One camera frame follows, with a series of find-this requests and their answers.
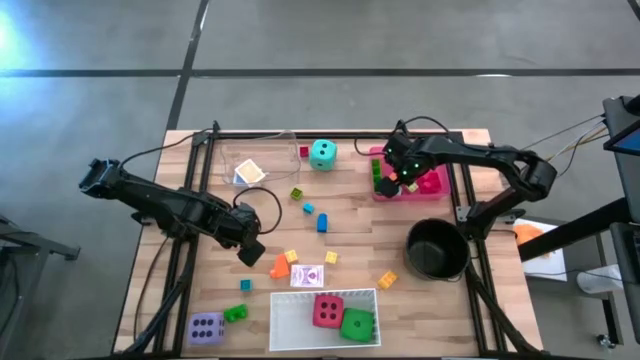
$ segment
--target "white plastic basket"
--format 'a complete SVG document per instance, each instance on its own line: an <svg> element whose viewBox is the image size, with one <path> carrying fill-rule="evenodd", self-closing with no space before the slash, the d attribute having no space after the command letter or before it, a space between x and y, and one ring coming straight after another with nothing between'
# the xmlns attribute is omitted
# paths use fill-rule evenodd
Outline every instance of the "white plastic basket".
<svg viewBox="0 0 640 360"><path fill-rule="evenodd" d="M340 329L313 326L316 295L334 295L344 300L345 308L371 311L373 338L368 344L340 337ZM376 289L303 291L271 293L269 351L316 350L372 347L382 345L378 324Z"/></svg>

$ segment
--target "blue block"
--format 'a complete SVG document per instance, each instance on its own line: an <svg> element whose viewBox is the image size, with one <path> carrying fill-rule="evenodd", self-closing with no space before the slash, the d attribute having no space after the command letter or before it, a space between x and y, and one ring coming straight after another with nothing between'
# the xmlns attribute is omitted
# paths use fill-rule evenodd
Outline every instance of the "blue block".
<svg viewBox="0 0 640 360"><path fill-rule="evenodd" d="M327 219L327 214L320 213L318 215L318 232L327 232L327 226L329 225L329 220Z"/></svg>
<svg viewBox="0 0 640 360"><path fill-rule="evenodd" d="M240 280L240 290L243 292L251 291L251 279Z"/></svg>
<svg viewBox="0 0 640 360"><path fill-rule="evenodd" d="M320 171L329 171L333 169L336 162L336 154L338 146L324 139L318 139L311 146L311 154L309 155L309 165Z"/></svg>
<svg viewBox="0 0 640 360"><path fill-rule="evenodd" d="M302 210L307 214L313 214L313 205L311 205L309 203L305 203L302 206Z"/></svg>

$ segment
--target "concrete floor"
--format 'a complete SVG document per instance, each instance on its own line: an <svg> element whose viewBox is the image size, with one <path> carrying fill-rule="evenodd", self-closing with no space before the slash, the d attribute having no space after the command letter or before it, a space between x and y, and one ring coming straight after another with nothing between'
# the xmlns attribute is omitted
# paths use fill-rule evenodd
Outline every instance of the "concrete floor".
<svg viewBox="0 0 640 360"><path fill-rule="evenodd" d="M180 69L199 3L4 0L0 69ZM639 32L624 0L212 0L194 68L637 67ZM86 197L77 183L94 157L122 159L161 144L177 84L0 78L0 213L82 246L75 263L48 264L19 358L111 350L140 227L129 208ZM606 97L637 94L638 84L640 77L614 76L191 79L177 127L217 119L225 129L388 128L424 114L524 146L601 113ZM552 154L582 130L536 149ZM137 159L129 170L152 178L157 160ZM569 220L621 195L612 155L593 144L550 198L526 208ZM599 302L532 298L552 353L637 358L623 296L626 344L611 352L594 341L605 332Z"/></svg>

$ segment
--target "pink tray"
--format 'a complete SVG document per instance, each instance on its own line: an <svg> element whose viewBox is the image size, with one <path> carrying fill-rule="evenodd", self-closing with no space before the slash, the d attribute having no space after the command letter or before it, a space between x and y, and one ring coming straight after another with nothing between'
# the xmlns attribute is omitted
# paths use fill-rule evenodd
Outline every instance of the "pink tray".
<svg viewBox="0 0 640 360"><path fill-rule="evenodd" d="M382 152L381 146L374 146L369 149L370 153ZM382 155L373 155L371 159L380 160L380 172L382 177L388 176L393 172L393 168L384 161ZM373 169L371 169L371 194L376 201L423 201L423 200L439 200L451 194L451 186L449 185L449 172L446 165L440 165L435 170L431 170L422 175L417 181L418 190L410 192L406 186L402 185L401 195L392 198L379 195L374 192Z"/></svg>

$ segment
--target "black bucket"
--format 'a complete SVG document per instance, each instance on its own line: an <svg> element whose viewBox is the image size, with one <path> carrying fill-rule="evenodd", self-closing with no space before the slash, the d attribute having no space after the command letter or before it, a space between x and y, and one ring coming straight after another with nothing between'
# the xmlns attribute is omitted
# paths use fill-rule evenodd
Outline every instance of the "black bucket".
<svg viewBox="0 0 640 360"><path fill-rule="evenodd" d="M405 266L423 279L458 279L469 265L469 245L458 229L440 219L418 221L407 238Z"/></svg>

